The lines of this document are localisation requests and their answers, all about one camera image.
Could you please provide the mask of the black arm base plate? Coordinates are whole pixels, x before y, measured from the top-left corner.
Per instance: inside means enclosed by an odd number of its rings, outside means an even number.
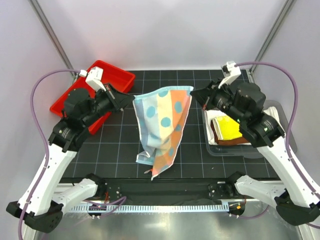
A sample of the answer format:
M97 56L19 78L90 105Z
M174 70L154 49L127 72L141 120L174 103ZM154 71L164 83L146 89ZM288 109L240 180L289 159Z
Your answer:
M177 206L222 200L243 201L225 178L104 178L104 185L89 197L115 201L126 197L129 205Z

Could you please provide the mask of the blue orange patterned towel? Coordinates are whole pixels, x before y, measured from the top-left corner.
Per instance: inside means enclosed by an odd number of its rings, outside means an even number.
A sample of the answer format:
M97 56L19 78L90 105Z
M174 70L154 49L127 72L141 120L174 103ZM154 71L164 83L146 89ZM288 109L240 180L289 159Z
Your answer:
M166 86L135 95L135 112L139 140L143 151L136 156L138 164L152 166L153 180L175 162L189 115L193 86Z

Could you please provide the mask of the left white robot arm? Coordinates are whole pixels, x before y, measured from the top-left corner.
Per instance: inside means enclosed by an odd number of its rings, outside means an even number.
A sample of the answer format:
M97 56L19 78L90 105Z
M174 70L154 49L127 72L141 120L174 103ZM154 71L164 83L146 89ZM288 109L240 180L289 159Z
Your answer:
M33 230L48 234L80 202L103 199L107 184L93 173L63 193L56 194L55 189L90 136L90 126L107 113L123 111L134 99L134 95L117 91L111 84L99 89L94 97L85 88L72 90L63 103L62 118L45 141L46 153L34 179L18 201L8 204L6 211Z

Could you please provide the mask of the yellow patterned towel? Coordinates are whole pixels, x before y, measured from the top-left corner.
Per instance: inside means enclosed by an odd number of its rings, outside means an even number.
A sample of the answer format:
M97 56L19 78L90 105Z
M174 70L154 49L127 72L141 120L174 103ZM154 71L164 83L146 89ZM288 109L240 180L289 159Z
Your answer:
M239 123L227 115L213 118L212 123L218 140L230 141L242 137Z

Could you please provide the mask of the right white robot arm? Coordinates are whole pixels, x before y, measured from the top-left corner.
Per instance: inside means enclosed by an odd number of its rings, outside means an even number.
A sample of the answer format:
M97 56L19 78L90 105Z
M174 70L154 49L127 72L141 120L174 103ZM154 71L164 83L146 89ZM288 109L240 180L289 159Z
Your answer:
M191 91L203 110L218 109L239 124L239 131L272 166L283 186L255 180L239 171L228 177L225 192L230 198L252 197L276 209L287 223L318 226L320 187L298 161L278 121L263 111L266 96L254 83L241 83L236 91L227 85Z

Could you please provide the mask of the brown towel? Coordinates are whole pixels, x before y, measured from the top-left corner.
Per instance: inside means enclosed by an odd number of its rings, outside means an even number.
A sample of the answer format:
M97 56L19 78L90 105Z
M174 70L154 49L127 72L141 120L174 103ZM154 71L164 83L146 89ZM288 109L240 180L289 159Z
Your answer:
M218 140L217 134L214 130L212 120L210 121L210 131L212 138L210 139L212 145L217 144L220 146L236 146L236 145L250 145L250 143L242 136L234 140Z

